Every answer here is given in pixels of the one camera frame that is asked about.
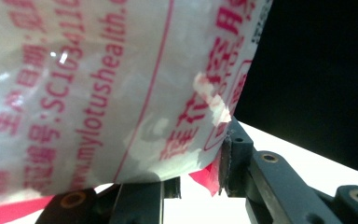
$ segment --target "red line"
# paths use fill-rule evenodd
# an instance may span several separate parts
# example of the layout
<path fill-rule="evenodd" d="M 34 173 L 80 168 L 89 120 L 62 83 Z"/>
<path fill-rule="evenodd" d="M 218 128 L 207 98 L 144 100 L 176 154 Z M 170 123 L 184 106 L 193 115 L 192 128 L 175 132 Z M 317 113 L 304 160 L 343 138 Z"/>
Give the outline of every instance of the red line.
<path fill-rule="evenodd" d="M 154 85 L 155 85 L 155 82 L 156 82 L 156 77 L 157 77 L 157 73 L 158 73 L 158 69 L 159 69 L 159 64 L 161 62 L 162 54 L 164 52 L 165 41 L 167 40 L 168 31 L 170 30 L 171 18 L 172 18 L 172 12 L 173 12 L 173 2 L 174 2 L 174 0 L 170 0 L 170 4 L 168 6 L 168 14 L 167 14 L 167 20 L 165 21 L 164 33 L 162 35 L 162 40 L 161 40 L 161 43 L 160 43 L 160 46 L 159 46 L 158 57 L 157 57 L 155 69 L 153 71 L 153 76 L 152 76 L 152 78 L 150 80 L 149 90 L 147 91 L 147 95 L 146 95 L 146 98 L 145 98 L 145 103 L 144 103 L 144 106 L 142 108 L 141 115 L 139 116 L 138 122 L 136 124 L 135 130 L 134 130 L 134 132 L 132 134 L 132 137 L 131 137 L 131 140 L 129 142 L 129 145 L 128 145 L 127 149 L 126 149 L 126 152 L 124 153 L 123 158 L 121 159 L 120 165 L 118 166 L 117 172 L 115 174 L 115 178 L 113 179 L 114 183 L 116 182 L 116 180 L 118 178 L 118 175 L 120 174 L 121 169 L 123 168 L 124 162 L 127 159 L 129 151 L 131 150 L 133 141 L 135 140 L 135 136 L 139 131 L 139 128 L 140 128 L 141 123 L 142 123 L 142 120 L 144 119 L 145 111 L 147 109 L 147 106 L 148 106 L 149 101 L 150 101 L 150 97 L 151 97 L 152 92 L 153 92 L 153 88 L 154 88 Z"/>

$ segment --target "dark backdrop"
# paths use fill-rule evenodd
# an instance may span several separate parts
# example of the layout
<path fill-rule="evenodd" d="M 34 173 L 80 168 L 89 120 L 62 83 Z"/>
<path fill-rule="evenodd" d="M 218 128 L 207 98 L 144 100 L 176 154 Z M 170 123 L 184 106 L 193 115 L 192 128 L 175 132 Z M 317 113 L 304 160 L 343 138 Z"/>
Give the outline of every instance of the dark backdrop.
<path fill-rule="evenodd" d="M 358 170 L 358 0 L 275 0 L 235 116 Z"/>

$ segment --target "crinkled plastic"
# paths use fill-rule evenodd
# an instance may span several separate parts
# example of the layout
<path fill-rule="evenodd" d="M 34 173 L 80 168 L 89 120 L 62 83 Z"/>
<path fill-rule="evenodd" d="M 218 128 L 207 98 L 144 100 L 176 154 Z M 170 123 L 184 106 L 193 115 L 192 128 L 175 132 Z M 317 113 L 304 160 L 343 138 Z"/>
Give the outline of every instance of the crinkled plastic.
<path fill-rule="evenodd" d="M 269 0 L 1 0 L 0 203 L 208 165 Z"/>

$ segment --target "white table surface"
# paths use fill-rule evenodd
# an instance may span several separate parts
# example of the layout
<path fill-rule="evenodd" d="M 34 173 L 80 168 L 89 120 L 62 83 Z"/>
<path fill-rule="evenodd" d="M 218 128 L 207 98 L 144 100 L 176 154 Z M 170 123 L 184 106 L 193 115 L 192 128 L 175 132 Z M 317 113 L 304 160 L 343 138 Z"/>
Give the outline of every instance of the white table surface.
<path fill-rule="evenodd" d="M 357 171 L 249 125 L 241 125 L 254 140 L 257 150 L 268 150 L 282 155 L 311 187 L 334 196 L 337 187 L 341 185 L 358 185 Z M 211 198 L 209 191 L 188 175 L 181 177 L 181 184 L 183 199 L 164 201 L 164 224 L 250 223 L 246 214 L 245 199 L 229 199 L 225 193 Z M 41 212 L 9 223 L 35 223 Z"/>

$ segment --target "red package edge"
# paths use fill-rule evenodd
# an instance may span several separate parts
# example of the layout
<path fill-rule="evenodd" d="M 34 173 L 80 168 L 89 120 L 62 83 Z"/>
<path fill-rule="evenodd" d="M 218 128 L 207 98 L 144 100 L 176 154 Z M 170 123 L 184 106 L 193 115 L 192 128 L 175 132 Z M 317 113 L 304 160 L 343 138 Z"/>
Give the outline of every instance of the red package edge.
<path fill-rule="evenodd" d="M 208 191 L 210 191 L 212 197 L 216 194 L 216 192 L 220 188 L 219 186 L 220 153 L 221 150 L 217 152 L 217 155 L 211 164 L 209 164 L 208 166 L 206 166 L 200 171 L 189 174 L 194 181 L 201 184 Z"/>
<path fill-rule="evenodd" d="M 9 203 L 0 206 L 0 224 L 16 220 L 34 213 L 40 209 L 44 209 L 51 201 L 53 196 L 40 198 L 20 203 Z"/>

